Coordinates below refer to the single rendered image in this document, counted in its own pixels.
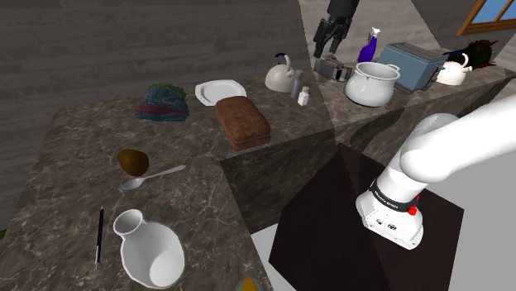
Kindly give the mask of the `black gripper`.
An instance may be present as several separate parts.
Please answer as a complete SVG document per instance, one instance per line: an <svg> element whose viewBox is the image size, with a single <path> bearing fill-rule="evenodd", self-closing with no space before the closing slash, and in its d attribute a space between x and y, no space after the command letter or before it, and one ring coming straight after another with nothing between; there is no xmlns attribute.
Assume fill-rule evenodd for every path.
<svg viewBox="0 0 516 291"><path fill-rule="evenodd" d="M327 7L328 20L322 19L314 35L315 50L313 56L320 58L327 42L332 39L330 52L335 54L338 46L346 38L352 18L360 0L330 0Z"/></svg>

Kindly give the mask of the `silver toaster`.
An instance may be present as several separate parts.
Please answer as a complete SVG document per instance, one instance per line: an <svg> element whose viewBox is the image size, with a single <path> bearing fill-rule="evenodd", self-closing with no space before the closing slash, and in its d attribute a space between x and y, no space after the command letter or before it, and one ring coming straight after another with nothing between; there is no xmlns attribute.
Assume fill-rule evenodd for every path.
<svg viewBox="0 0 516 291"><path fill-rule="evenodd" d="M337 82L346 82L353 73L353 68L345 66L335 55L316 59L313 69L324 78Z"/></svg>

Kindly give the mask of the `blue spray bottle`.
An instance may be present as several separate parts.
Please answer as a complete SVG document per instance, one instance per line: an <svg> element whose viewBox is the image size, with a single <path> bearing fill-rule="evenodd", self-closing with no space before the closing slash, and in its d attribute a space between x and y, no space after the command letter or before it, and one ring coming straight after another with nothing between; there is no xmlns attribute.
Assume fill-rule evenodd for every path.
<svg viewBox="0 0 516 291"><path fill-rule="evenodd" d="M358 55L358 58L357 58L358 63L372 61L374 54L375 54L375 50L376 50L376 46L377 46L377 36L379 35L379 33L380 33L379 28L376 28L376 27L371 28L371 32L368 34L367 44L362 47L361 52Z"/></svg>

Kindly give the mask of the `grey pepper shaker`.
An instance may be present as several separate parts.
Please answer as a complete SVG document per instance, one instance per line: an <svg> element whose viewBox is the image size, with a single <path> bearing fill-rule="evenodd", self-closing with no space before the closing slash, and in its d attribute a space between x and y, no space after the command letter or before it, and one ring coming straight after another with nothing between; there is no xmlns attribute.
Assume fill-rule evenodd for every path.
<svg viewBox="0 0 516 291"><path fill-rule="evenodd" d="M291 90L291 98L298 99L299 94L303 87L303 71L301 69L296 69L294 72L294 82Z"/></svg>

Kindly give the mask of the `white pot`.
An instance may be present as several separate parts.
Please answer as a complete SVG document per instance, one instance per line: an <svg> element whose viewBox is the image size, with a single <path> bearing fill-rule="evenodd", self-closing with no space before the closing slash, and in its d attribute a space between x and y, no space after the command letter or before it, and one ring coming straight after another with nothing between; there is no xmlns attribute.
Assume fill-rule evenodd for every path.
<svg viewBox="0 0 516 291"><path fill-rule="evenodd" d="M394 84L400 77L399 71L400 67L394 64L358 63L346 82L344 94L362 106L382 107L394 94Z"/></svg>

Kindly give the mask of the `blue toaster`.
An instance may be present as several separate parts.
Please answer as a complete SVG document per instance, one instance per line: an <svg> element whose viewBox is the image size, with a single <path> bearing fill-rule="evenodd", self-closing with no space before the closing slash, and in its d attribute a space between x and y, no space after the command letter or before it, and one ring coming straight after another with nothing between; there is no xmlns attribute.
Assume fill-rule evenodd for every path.
<svg viewBox="0 0 516 291"><path fill-rule="evenodd" d="M411 45L406 42L388 44L380 54L378 63L399 67L400 77L394 87L411 94L428 90L437 80L447 56Z"/></svg>

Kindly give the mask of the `brown bread loaf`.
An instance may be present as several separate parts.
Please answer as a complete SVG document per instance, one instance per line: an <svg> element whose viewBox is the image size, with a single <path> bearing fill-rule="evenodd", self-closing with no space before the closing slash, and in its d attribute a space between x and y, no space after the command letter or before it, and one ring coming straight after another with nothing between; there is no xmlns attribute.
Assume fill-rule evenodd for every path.
<svg viewBox="0 0 516 291"><path fill-rule="evenodd" d="M270 124L247 97L233 96L216 103L217 118L235 151L270 142Z"/></svg>

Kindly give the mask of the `white plate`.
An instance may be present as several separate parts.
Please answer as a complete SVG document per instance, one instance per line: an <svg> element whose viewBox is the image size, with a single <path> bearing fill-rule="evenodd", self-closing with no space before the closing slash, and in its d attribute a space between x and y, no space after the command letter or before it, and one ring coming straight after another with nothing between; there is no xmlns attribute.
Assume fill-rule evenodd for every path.
<svg viewBox="0 0 516 291"><path fill-rule="evenodd" d="M212 80L195 87L195 96L204 106L215 106L224 98L246 96L246 90L232 79Z"/></svg>

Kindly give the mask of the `black and red figure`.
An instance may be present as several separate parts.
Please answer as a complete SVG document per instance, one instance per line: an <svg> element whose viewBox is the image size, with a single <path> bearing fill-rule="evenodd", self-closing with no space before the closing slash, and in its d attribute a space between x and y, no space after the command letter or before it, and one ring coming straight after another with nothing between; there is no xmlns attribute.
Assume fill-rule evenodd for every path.
<svg viewBox="0 0 516 291"><path fill-rule="evenodd" d="M490 63L492 55L491 46L496 43L497 41L489 40L473 41L466 48L449 51L443 53L443 55L448 57L448 61L463 64L466 60L463 55L466 54L468 56L466 67L471 66L472 69L481 69L486 66L493 66L493 64Z"/></svg>

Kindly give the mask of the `dark robot stand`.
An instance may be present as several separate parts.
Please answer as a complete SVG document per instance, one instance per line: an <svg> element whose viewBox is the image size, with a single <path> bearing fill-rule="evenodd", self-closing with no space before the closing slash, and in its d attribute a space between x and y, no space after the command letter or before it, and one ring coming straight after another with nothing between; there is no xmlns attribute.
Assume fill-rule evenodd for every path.
<svg viewBox="0 0 516 291"><path fill-rule="evenodd" d="M448 291L463 208L424 190L423 239L406 250L356 210L383 169L343 145L283 208L269 262L296 291Z"/></svg>

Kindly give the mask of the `silver spoon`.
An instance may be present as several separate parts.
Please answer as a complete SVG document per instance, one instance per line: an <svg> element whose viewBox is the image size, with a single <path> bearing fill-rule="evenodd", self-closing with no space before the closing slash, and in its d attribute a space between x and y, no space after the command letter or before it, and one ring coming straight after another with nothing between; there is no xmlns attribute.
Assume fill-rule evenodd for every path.
<svg viewBox="0 0 516 291"><path fill-rule="evenodd" d="M172 174L172 173L175 173L175 172L179 172L179 171L181 171L181 170L183 170L185 168L186 168L185 165L180 165L180 166L176 166L176 167L174 167L172 169L167 169L165 171L159 172L157 174L149 175L149 176L146 176L146 177L140 177L140 178L136 178L136 179L131 179L131 180L125 182L121 186L121 188L124 189L124 190L131 190L131 189L139 188L146 179L150 179L150 178L154 178L154 177L159 177L159 176L166 175L166 174Z"/></svg>

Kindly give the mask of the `yellow round object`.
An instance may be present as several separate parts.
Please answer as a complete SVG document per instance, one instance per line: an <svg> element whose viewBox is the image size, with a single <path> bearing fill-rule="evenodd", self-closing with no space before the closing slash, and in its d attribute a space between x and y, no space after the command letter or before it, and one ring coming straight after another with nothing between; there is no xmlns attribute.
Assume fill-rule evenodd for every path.
<svg viewBox="0 0 516 291"><path fill-rule="evenodd" d="M258 283L252 277L245 277L236 287L235 291L261 291Z"/></svg>

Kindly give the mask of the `white vase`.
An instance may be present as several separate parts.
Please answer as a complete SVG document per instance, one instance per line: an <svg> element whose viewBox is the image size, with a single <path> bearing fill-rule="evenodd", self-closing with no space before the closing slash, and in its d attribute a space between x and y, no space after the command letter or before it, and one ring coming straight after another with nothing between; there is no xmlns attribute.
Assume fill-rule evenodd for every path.
<svg viewBox="0 0 516 291"><path fill-rule="evenodd" d="M148 222L141 211L130 209L115 219L113 230L122 238L122 266L132 280L149 289L167 289L179 282L186 259L171 228Z"/></svg>

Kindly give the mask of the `dark blue pen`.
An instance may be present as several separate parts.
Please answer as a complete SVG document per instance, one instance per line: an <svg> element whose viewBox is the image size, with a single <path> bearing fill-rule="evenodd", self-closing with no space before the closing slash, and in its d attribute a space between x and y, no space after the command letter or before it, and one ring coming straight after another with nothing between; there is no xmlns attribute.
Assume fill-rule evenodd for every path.
<svg viewBox="0 0 516 291"><path fill-rule="evenodd" d="M102 249L102 238L103 238L103 217L104 217L104 208L100 207L99 210L99 219L98 219L98 236L97 236L97 244L96 244L96 252L95 252L95 269L98 269L100 265L101 258L101 249Z"/></svg>

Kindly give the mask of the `wooden frame window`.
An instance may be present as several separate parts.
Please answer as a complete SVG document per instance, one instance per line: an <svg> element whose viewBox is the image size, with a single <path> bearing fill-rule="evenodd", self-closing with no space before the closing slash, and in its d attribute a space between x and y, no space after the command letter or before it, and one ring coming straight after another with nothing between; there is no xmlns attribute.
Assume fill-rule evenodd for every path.
<svg viewBox="0 0 516 291"><path fill-rule="evenodd" d="M516 29L516 0L478 0L458 36Z"/></svg>

